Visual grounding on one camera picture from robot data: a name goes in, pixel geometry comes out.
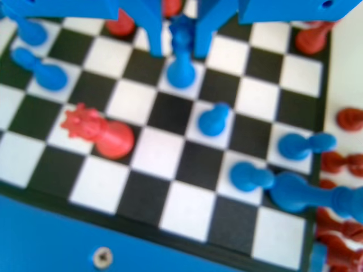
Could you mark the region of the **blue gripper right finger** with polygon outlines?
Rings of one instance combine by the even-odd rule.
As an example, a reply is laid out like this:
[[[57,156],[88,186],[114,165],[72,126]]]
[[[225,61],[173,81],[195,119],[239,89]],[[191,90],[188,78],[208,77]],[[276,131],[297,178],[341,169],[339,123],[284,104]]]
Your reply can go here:
[[[238,1],[197,1],[194,56],[205,58],[213,33],[223,26],[238,11]]]

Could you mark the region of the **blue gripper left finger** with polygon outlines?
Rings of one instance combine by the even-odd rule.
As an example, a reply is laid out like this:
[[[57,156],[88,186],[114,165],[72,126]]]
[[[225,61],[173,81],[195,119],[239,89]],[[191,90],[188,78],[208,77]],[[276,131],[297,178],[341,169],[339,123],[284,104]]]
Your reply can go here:
[[[150,53],[161,56],[162,1],[130,1],[128,5],[127,13],[147,32]]]

